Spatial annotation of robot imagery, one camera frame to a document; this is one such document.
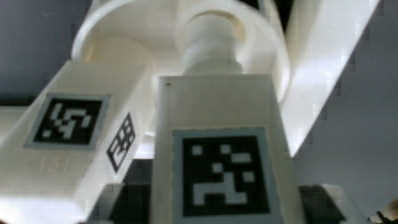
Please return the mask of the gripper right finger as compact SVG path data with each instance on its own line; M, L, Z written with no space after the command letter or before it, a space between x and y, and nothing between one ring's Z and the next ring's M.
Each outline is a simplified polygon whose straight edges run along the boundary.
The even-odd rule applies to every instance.
M342 188L331 184L299 185L305 224L367 224Z

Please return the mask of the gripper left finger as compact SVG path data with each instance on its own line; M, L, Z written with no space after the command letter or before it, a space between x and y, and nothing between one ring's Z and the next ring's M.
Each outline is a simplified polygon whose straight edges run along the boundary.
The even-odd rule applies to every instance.
M148 190L147 184L108 184L86 224L148 224Z

